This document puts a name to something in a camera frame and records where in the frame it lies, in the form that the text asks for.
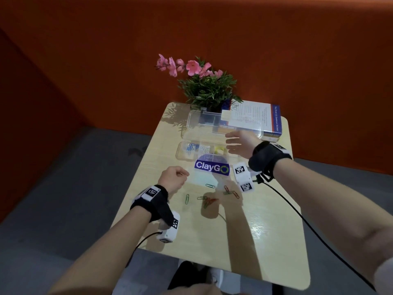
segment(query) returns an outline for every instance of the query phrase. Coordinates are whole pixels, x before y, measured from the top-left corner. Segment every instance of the forearm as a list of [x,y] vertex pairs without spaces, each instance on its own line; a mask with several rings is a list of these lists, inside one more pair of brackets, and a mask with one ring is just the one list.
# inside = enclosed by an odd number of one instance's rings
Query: forearm
[[351,188],[281,159],[274,177],[332,243],[372,281],[393,256],[393,217]]
[[111,294],[149,224],[151,213],[134,207],[89,248],[52,286],[49,294],[96,290]]

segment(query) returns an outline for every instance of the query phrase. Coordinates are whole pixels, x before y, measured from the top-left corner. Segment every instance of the hand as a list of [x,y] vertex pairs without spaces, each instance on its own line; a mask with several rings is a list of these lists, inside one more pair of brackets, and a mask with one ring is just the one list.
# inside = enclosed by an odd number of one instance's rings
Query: hand
[[231,154],[238,154],[246,159],[250,159],[255,147],[262,143],[262,141],[249,130],[232,131],[231,133],[227,133],[225,137],[232,138],[226,140],[227,144],[239,144],[226,146],[228,152]]
[[183,186],[189,175],[190,173],[182,167],[169,167],[161,173],[158,184],[165,187],[169,194],[174,193]]

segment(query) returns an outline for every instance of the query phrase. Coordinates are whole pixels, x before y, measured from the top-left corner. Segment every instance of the white sleeve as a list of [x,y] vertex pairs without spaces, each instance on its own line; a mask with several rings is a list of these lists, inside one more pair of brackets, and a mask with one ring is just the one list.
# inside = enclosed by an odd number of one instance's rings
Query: white sleeve
[[393,294],[393,257],[386,260],[374,274],[374,287],[379,295]]

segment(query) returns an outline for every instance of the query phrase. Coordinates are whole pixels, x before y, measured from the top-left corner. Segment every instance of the black cable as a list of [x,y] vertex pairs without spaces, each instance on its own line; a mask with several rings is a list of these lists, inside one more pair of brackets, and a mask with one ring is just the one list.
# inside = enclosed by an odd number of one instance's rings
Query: black cable
[[[137,249],[147,238],[149,238],[150,236],[153,236],[153,235],[160,235],[160,234],[162,234],[162,232],[154,232],[154,233],[151,233],[150,235],[147,235],[136,247],[135,247],[135,249]],[[133,251],[133,253],[132,253],[132,255],[131,255],[131,257],[130,257],[130,259],[128,260],[128,262],[127,262],[127,265],[125,266],[125,268],[127,268],[128,267],[128,265],[130,265],[130,262],[131,262],[131,259],[132,259],[132,256],[134,255],[134,253],[135,253],[135,249],[134,249],[134,251]]]
[[343,258],[341,258],[330,246],[327,245],[327,243],[321,238],[321,236],[318,235],[317,232],[312,228],[312,226],[305,220],[305,218],[300,214],[299,211],[281,194],[279,193],[274,187],[270,186],[269,184],[262,182],[263,184],[267,185],[271,189],[273,189],[276,193],[278,193],[292,208],[293,210],[296,211],[296,213],[302,218],[302,220],[306,223],[306,225],[312,230],[312,232],[318,237],[319,240],[341,261],[343,262],[349,269],[351,269],[358,277],[361,278],[362,281],[364,281],[371,289],[375,291],[374,286],[360,273],[358,273],[351,265],[349,265]]

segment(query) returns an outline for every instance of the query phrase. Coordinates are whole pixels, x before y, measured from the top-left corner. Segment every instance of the floor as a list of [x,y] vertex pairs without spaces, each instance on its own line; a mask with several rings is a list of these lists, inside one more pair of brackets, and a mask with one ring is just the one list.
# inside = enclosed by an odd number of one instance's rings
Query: floor
[[[80,132],[0,224],[1,294],[44,294],[110,228],[149,142],[150,136],[141,134],[97,128]],[[393,213],[392,176],[296,161]],[[306,291],[284,288],[285,294],[375,294],[306,226],[305,237],[311,285]],[[167,288],[177,264],[175,258],[138,249],[114,294],[157,294]],[[147,273],[156,273],[157,279],[148,280]],[[271,288],[269,283],[228,273],[223,290],[271,294]]]

